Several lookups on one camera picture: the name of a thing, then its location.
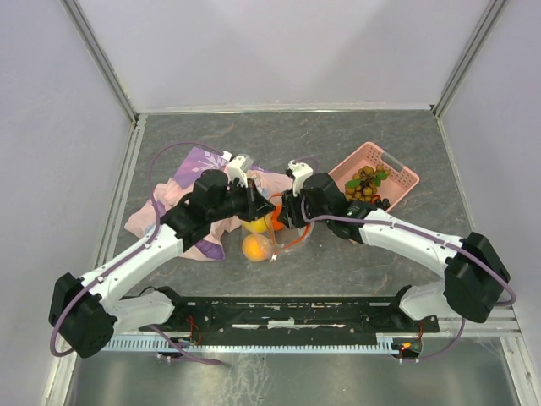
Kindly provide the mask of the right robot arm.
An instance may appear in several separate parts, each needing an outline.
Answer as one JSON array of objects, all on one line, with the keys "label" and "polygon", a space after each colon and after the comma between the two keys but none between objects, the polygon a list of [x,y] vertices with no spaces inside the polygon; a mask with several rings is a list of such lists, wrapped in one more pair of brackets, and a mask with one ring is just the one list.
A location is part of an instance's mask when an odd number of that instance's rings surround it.
[{"label": "right robot arm", "polygon": [[432,315],[459,315],[484,323],[495,307],[516,299],[509,272],[489,239],[437,233],[404,222],[365,201],[348,200],[328,173],[288,169],[292,187],[282,194],[279,221],[289,228],[324,223],[335,236],[389,250],[431,270],[439,281],[406,286],[387,313],[395,329],[406,331]]}]

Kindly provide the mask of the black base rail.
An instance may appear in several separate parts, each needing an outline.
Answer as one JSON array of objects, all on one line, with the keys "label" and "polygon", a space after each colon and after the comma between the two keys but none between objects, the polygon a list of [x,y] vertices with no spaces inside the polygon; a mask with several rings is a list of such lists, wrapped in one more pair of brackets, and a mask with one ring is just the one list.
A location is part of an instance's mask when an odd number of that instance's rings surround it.
[{"label": "black base rail", "polygon": [[186,332],[196,344],[375,343],[379,333],[415,337],[440,329],[436,315],[420,321],[395,297],[189,297],[160,287],[173,303],[164,332]]}]

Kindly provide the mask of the pink plastic basket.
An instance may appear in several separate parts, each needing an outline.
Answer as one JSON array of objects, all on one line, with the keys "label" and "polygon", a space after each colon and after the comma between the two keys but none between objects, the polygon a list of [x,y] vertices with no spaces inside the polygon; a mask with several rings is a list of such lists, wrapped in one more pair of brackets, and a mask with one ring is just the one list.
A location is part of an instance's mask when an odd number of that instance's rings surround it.
[{"label": "pink plastic basket", "polygon": [[419,176],[372,142],[366,142],[330,172],[347,200],[393,209],[418,183]]}]

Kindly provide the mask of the fake yellow lemon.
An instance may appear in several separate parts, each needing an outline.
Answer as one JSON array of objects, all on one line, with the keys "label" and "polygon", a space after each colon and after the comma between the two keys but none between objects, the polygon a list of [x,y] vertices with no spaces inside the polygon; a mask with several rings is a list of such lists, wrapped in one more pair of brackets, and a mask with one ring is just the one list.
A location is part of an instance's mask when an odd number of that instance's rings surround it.
[{"label": "fake yellow lemon", "polygon": [[271,215],[266,215],[265,217],[253,220],[251,222],[243,222],[244,228],[250,233],[267,233],[273,231],[273,225],[271,220]]}]

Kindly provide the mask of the clear zip top bag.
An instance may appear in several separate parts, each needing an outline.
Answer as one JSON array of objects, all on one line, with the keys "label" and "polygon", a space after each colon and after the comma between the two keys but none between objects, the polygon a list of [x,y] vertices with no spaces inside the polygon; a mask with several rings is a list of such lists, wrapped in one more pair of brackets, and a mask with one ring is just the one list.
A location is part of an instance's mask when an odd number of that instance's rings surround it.
[{"label": "clear zip top bag", "polygon": [[[279,193],[273,194],[270,197],[270,202],[275,206],[278,204],[281,205],[281,195]],[[307,225],[304,228],[289,229],[284,227],[281,231],[275,232],[273,230],[267,233],[262,233],[261,235],[267,237],[272,244],[272,254],[266,261],[276,261],[279,255],[284,255],[288,252],[292,252],[293,250],[302,248],[306,244],[306,241],[312,232],[313,227],[311,225]],[[251,233],[248,232],[243,226],[243,239],[249,234]]]}]

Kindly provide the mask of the fake peach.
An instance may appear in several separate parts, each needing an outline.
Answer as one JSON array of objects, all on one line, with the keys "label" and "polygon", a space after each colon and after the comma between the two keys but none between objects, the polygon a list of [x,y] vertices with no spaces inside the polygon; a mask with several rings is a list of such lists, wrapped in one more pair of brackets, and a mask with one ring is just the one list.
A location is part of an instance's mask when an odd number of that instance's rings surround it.
[{"label": "fake peach", "polygon": [[272,244],[264,235],[251,233],[244,238],[242,251],[249,261],[265,261],[271,257]]}]

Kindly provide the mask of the fake dark grape bunch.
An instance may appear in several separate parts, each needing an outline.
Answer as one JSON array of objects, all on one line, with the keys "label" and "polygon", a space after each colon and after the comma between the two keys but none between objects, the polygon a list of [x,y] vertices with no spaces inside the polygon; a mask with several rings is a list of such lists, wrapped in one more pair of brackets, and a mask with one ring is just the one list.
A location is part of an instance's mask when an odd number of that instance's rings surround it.
[{"label": "fake dark grape bunch", "polygon": [[388,210],[391,207],[391,203],[387,198],[384,199],[375,199],[373,201],[375,206],[379,209],[382,209],[384,211]]}]

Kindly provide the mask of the fake orange persimmon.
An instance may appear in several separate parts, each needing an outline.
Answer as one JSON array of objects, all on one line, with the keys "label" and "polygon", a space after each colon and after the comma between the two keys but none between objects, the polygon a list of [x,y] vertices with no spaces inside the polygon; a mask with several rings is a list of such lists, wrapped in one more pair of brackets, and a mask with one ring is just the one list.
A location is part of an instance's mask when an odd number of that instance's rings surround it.
[{"label": "fake orange persimmon", "polygon": [[285,227],[285,225],[279,220],[279,215],[281,214],[281,209],[282,209],[282,206],[280,204],[278,204],[276,206],[276,209],[270,215],[271,226],[272,226],[272,229],[275,232],[276,231],[281,231]]}]

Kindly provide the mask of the fake brown longan bunch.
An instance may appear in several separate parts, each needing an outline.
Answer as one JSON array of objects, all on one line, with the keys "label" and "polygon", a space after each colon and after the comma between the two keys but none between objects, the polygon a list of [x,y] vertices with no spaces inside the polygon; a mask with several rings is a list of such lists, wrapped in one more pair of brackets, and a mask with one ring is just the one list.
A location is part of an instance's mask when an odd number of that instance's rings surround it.
[{"label": "fake brown longan bunch", "polygon": [[367,203],[371,202],[374,195],[380,195],[379,188],[381,184],[389,178],[391,171],[386,169],[382,164],[376,167],[364,166],[361,167],[352,179],[345,183],[344,195],[347,200],[359,200]]}]

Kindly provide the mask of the pink purple printed cloth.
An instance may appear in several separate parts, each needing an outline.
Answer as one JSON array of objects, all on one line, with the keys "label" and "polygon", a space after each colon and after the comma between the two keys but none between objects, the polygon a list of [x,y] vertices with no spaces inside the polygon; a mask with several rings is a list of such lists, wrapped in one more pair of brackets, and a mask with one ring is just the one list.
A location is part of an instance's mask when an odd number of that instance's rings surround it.
[{"label": "pink purple printed cloth", "polygon": [[156,221],[188,237],[181,257],[195,261],[222,261],[221,236],[241,226],[238,213],[246,213],[249,191],[230,185],[226,160],[194,147],[175,175],[158,184],[152,197],[124,225],[138,238],[150,233]]}]

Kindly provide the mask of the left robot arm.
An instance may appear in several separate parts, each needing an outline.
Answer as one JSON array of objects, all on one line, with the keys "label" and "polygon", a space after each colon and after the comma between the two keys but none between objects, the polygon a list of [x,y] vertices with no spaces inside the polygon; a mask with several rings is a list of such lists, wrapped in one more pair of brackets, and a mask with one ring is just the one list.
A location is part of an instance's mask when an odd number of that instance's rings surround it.
[{"label": "left robot arm", "polygon": [[101,351],[111,338],[148,325],[177,330],[187,320],[186,308],[162,291],[129,298],[127,292],[157,267],[181,255],[210,233],[214,222],[231,217],[251,222],[275,207],[251,178],[229,180],[220,170],[208,170],[140,241],[103,266],[81,277],[71,273],[55,283],[49,322],[50,350],[59,356],[62,337],[82,358]]}]

